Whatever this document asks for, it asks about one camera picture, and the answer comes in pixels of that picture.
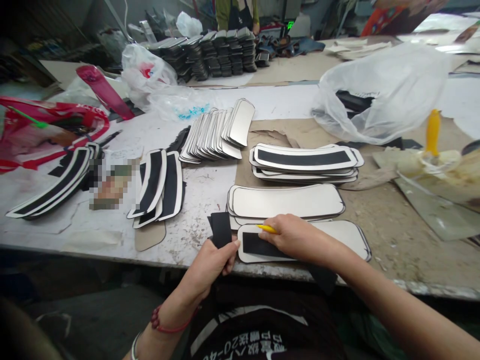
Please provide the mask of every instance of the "worker's right hand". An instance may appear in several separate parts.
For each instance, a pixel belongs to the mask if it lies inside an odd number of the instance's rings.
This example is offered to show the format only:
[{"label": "worker's right hand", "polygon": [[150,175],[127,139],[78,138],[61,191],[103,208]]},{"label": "worker's right hand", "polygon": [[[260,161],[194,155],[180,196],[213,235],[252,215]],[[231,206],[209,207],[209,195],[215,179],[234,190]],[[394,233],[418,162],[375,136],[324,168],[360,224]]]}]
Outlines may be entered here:
[{"label": "worker's right hand", "polygon": [[277,234],[263,231],[258,234],[260,239],[300,261],[331,269],[346,248],[337,239],[292,214],[268,218],[263,224],[274,228]]}]

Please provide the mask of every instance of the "worker's left hand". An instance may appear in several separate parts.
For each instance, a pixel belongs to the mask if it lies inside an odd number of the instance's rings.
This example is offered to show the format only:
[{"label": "worker's left hand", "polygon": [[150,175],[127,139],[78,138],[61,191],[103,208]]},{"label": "worker's left hand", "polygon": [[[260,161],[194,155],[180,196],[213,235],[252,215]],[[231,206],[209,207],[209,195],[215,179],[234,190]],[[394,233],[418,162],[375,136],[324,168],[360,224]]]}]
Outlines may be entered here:
[{"label": "worker's left hand", "polygon": [[208,296],[220,273],[226,276],[232,272],[240,240],[232,236],[231,241],[220,249],[210,239],[205,241],[178,285],[188,300],[199,303]]}]

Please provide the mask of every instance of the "red bead bracelet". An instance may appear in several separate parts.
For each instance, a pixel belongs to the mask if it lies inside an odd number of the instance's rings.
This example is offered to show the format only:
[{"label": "red bead bracelet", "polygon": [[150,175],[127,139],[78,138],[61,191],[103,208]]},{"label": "red bead bracelet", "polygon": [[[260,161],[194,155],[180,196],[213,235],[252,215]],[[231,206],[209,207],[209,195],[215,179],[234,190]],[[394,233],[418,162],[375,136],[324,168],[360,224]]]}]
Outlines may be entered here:
[{"label": "red bead bracelet", "polygon": [[190,324],[190,322],[192,321],[192,319],[194,318],[197,311],[199,310],[198,308],[195,309],[195,312],[191,316],[190,320],[188,320],[184,325],[182,325],[178,328],[175,328],[175,329],[166,329],[166,328],[160,326],[159,310],[160,310],[161,307],[162,307],[162,305],[156,307],[153,310],[153,312],[151,313],[151,319],[150,319],[151,328],[155,329],[155,330],[157,330],[161,333],[167,333],[167,334],[179,333],[179,332],[185,330],[187,328],[187,326]]}]

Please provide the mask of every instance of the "pink bottle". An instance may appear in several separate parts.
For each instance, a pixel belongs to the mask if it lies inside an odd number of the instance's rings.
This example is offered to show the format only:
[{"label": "pink bottle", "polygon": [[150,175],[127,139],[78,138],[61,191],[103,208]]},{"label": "pink bottle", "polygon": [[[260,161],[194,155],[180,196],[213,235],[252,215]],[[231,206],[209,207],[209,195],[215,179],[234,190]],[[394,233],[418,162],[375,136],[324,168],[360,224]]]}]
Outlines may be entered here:
[{"label": "pink bottle", "polygon": [[86,82],[96,94],[98,99],[107,108],[112,108],[123,120],[135,117],[127,104],[109,84],[105,76],[93,65],[84,65],[76,69],[77,75]]}]

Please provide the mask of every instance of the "plastic bag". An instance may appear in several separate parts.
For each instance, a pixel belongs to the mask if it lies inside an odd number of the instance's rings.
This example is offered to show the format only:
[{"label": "plastic bag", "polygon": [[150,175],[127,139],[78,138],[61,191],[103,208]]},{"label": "plastic bag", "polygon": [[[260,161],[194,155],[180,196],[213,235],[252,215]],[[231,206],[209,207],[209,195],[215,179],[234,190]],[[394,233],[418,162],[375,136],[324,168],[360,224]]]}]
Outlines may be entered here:
[{"label": "plastic bag", "polygon": [[[75,140],[68,148],[69,150],[97,140],[110,127],[107,115],[102,110],[89,105],[33,101],[9,96],[0,96],[0,105],[12,106],[45,123],[53,123],[71,117],[82,118],[82,125],[91,128],[91,131],[86,136]],[[15,154],[10,138],[19,131],[25,131],[25,127],[30,126],[31,123],[30,120],[13,110],[8,109],[5,112],[5,125],[0,139],[0,173],[12,171],[19,166],[36,170],[38,165],[65,155],[65,148],[48,142],[43,142],[38,147],[30,149],[28,153]]]},{"label": "plastic bag", "polygon": [[[386,144],[424,122],[442,94],[449,69],[447,54],[403,43],[327,71],[318,83],[311,114],[342,140]],[[338,90],[375,99],[349,119],[335,95]]]},{"label": "plastic bag", "polygon": [[177,73],[167,62],[138,44],[125,47],[121,56],[121,78],[129,87],[128,96],[137,108],[150,111],[147,97],[164,84],[177,85]]},{"label": "plastic bag", "polygon": [[89,96],[87,93],[93,94],[93,91],[91,91],[90,86],[85,81],[76,76],[64,92],[52,96],[48,99],[48,102],[90,105],[91,107],[99,108],[108,116],[110,111],[96,97],[93,97],[95,94]]},{"label": "plastic bag", "polygon": [[178,15],[176,20],[176,27],[180,34],[187,38],[193,38],[196,35],[200,35],[203,31],[202,23],[200,20],[190,17],[183,11]]},{"label": "plastic bag", "polygon": [[216,101],[214,90],[163,85],[148,96],[152,111],[165,121],[186,122],[208,113]]}]

